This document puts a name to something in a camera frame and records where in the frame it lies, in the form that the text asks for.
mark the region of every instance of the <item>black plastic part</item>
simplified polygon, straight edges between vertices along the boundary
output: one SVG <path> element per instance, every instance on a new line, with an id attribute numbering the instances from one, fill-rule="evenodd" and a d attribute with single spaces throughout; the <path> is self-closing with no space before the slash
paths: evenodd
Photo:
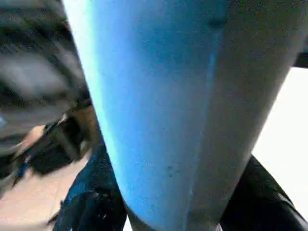
<path id="1" fill-rule="evenodd" d="M 300 53 L 294 66 L 308 68 L 308 53 Z"/>
<path id="2" fill-rule="evenodd" d="M 126 211 L 105 145 L 77 175 L 63 201 L 54 231 L 122 231 Z"/>
<path id="3" fill-rule="evenodd" d="M 253 156 L 220 224 L 223 231 L 308 231 L 290 198 Z"/>
<path id="4" fill-rule="evenodd" d="M 31 159 L 29 166 L 35 173 L 44 176 L 69 165 L 72 161 L 63 148 L 53 147 L 53 144 L 50 144 L 41 155 Z"/>

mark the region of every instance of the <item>metal pole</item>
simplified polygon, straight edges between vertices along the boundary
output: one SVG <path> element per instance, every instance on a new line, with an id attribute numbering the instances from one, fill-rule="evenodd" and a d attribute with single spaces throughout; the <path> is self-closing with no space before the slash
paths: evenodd
<path id="1" fill-rule="evenodd" d="M 307 2 L 64 3 L 134 229 L 215 230 L 302 48 Z"/>

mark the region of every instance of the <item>black object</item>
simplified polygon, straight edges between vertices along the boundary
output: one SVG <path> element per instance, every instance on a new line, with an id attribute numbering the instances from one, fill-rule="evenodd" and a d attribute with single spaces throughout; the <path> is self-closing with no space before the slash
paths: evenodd
<path id="1" fill-rule="evenodd" d="M 77 175 L 56 217 L 54 231 L 123 230 L 126 211 L 105 145 Z"/>
<path id="2" fill-rule="evenodd" d="M 220 222 L 223 231 L 308 231 L 308 224 L 254 156 Z"/>
<path id="3" fill-rule="evenodd" d="M 9 176 L 16 168 L 14 154 L 0 157 L 0 179 Z"/>
<path id="4" fill-rule="evenodd" d="M 35 172 L 46 175 L 82 158 L 80 144 L 84 139 L 78 122 L 70 117 L 46 126 L 42 137 L 24 153 Z"/>
<path id="5" fill-rule="evenodd" d="M 300 53 L 296 59 L 294 66 L 308 68 L 308 52 Z"/>

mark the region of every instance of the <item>beige floor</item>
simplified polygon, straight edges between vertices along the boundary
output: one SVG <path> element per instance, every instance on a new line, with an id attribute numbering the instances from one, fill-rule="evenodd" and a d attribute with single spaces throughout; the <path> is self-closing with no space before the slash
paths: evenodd
<path id="1" fill-rule="evenodd" d="M 0 230 L 51 230 L 46 221 L 58 211 L 60 201 L 87 160 L 86 156 L 48 177 L 28 173 L 0 200 Z"/>

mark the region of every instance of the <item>tile floor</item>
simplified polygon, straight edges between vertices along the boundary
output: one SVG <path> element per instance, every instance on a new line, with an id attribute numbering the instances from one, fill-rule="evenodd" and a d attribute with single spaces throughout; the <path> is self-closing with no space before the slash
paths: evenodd
<path id="1" fill-rule="evenodd" d="M 25 225 L 26 230 L 52 230 L 52 227 L 44 224 L 59 210 L 60 201 L 65 198 L 87 160 L 86 156 L 43 178 L 28 172 L 26 179 L 0 200 L 0 230 L 6 230 L 10 226 L 11 229 L 20 226 L 17 230 L 23 230 L 21 228 Z"/>
<path id="2" fill-rule="evenodd" d="M 276 178 L 305 218 L 308 218 L 308 70 L 293 68 L 254 148 L 254 155 Z M 0 200 L 0 231 L 49 231 L 46 221 L 57 212 L 60 201 L 87 157 L 48 177 L 28 173 Z M 131 228 L 127 223 L 125 231 Z"/>

